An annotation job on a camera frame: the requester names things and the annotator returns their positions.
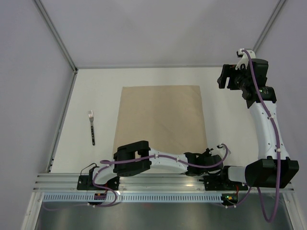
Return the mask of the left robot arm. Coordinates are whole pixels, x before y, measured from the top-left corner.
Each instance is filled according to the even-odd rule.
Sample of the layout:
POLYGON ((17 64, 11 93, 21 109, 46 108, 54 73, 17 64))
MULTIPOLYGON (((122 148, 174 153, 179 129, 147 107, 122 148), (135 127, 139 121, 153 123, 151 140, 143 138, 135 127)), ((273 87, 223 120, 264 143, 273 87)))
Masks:
POLYGON ((165 153, 150 148, 149 142, 145 140, 127 144, 117 149, 113 160, 90 164, 88 175, 80 174, 77 190, 117 190, 121 177, 133 177, 141 173, 200 176, 219 171, 223 168, 229 149, 225 144, 220 144, 215 150, 225 150, 225 155, 221 157, 214 154, 214 149, 206 149, 204 153, 165 153))

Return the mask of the beige cloth napkin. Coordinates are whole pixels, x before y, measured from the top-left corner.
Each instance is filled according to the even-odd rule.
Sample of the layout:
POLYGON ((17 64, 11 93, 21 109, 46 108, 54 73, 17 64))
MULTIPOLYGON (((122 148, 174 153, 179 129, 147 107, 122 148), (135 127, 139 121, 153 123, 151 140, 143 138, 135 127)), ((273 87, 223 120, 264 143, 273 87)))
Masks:
POLYGON ((124 87, 113 150, 141 140, 166 153, 204 152, 208 144, 200 87, 124 87))

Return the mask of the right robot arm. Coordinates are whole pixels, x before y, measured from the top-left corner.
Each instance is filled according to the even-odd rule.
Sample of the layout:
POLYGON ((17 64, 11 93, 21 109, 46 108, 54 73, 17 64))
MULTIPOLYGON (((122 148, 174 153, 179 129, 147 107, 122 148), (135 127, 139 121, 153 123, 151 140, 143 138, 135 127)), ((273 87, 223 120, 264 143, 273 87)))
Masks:
POLYGON ((285 188, 299 170, 291 160, 280 136, 277 122, 277 99, 273 87, 266 86, 268 61, 252 59, 251 64, 224 64, 217 82, 220 89, 241 90, 255 123, 258 160, 247 166, 225 166, 219 177, 224 189, 236 182, 251 187, 285 188))

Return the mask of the silver fork black handle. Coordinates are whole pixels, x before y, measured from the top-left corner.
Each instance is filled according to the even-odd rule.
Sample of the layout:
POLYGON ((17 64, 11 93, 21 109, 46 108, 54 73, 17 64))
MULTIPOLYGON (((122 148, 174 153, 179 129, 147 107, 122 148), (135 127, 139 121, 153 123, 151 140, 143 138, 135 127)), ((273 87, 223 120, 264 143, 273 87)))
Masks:
POLYGON ((92 110, 88 111, 90 127, 91 127, 91 138, 92 138, 92 145, 95 146, 95 136, 94 136, 94 113, 92 110))

